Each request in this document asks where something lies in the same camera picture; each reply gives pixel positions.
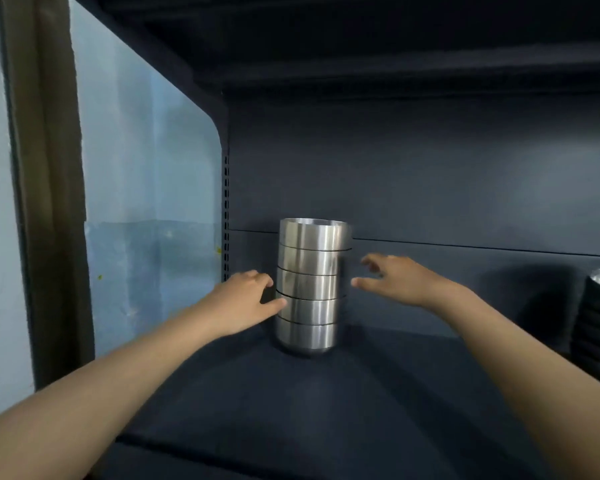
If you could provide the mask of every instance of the brown door frame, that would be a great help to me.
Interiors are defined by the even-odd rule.
[[[68,0],[0,0],[0,31],[40,389],[94,357]]]

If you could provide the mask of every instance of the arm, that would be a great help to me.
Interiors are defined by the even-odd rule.
[[[471,290],[408,258],[363,259],[382,279],[352,285],[446,321],[564,478],[600,479],[600,382],[504,318]]]
[[[236,274],[154,332],[99,358],[0,415],[0,480],[81,479],[152,393],[190,355],[278,313],[273,281]]]

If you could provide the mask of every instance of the upper shelf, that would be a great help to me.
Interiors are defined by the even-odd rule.
[[[97,0],[218,88],[600,68],[600,0]]]

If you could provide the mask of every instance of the hand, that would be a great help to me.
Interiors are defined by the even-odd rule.
[[[368,254],[362,259],[372,273],[380,279],[353,278],[351,285],[364,291],[371,291],[385,298],[405,305],[422,306],[431,310],[442,297],[445,285],[453,284],[439,274],[419,265],[406,257]]]
[[[232,335],[277,314],[287,305],[278,298],[260,302],[264,288],[272,287],[268,274],[256,270],[232,275],[195,305],[180,312],[181,317],[195,316],[208,321],[215,338]]]

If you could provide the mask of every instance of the forearm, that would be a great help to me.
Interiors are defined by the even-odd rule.
[[[201,320],[153,333],[0,415],[0,480],[81,479],[160,384],[213,338]]]
[[[460,285],[446,284],[432,311],[464,339],[554,468],[600,479],[600,383]]]

